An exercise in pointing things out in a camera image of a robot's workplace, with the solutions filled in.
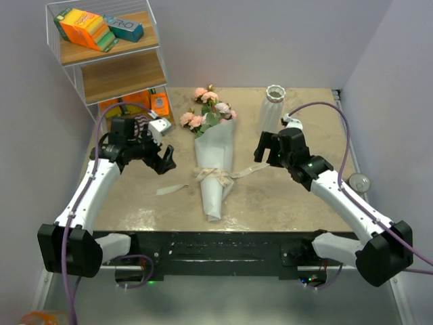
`bouquet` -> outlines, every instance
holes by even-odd
[[[209,221],[221,219],[221,203],[230,193],[233,182],[225,181],[233,164],[233,135],[236,112],[228,103],[208,89],[197,88],[194,100],[201,103],[196,112],[190,108],[181,117],[181,125],[194,133],[198,177],[202,191],[203,210]]]

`white wall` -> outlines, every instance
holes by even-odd
[[[29,312],[42,259],[37,230],[76,188],[91,119],[46,44],[45,0],[0,10],[0,320]]]
[[[334,89],[347,82],[390,3],[150,0],[173,86]]]
[[[369,195],[406,220],[433,258],[433,2],[394,0],[342,96]],[[432,269],[417,261],[415,266]],[[405,274],[419,325],[431,324],[433,277]]]

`blue box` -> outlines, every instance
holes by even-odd
[[[104,15],[108,27],[114,36],[125,41],[138,42],[144,35],[144,29],[141,23],[133,22],[124,18],[117,18]]]

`beige tabletop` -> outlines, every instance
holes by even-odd
[[[326,101],[334,103],[329,89],[286,89],[283,113],[299,105]],[[216,88],[220,100],[229,102],[237,112],[233,172],[255,164],[253,152],[259,136],[255,133],[257,116],[265,97],[264,88]],[[172,88],[175,120],[189,107],[199,108],[191,100],[192,88]],[[305,108],[297,114],[311,154],[326,158],[336,169],[344,153],[345,137],[340,118],[327,106]],[[164,138],[164,145],[175,148],[177,168],[157,175],[141,161],[126,166],[110,189],[95,222],[95,230],[159,231],[293,231],[317,229],[347,231],[350,228],[316,196],[291,180],[285,169],[267,167],[235,181],[223,202],[222,220],[209,222],[202,210],[200,185],[191,180],[196,167],[193,134],[176,127]],[[353,173],[348,161],[344,176]],[[156,196],[156,190],[179,183],[190,183],[172,194]]]

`bouquet wrapper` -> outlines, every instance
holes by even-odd
[[[194,140],[199,168],[217,168],[231,173],[235,126],[235,120],[215,125]],[[216,178],[206,177],[200,182],[200,187],[203,211],[208,221],[221,220],[221,204],[229,195],[233,182],[224,187]]]

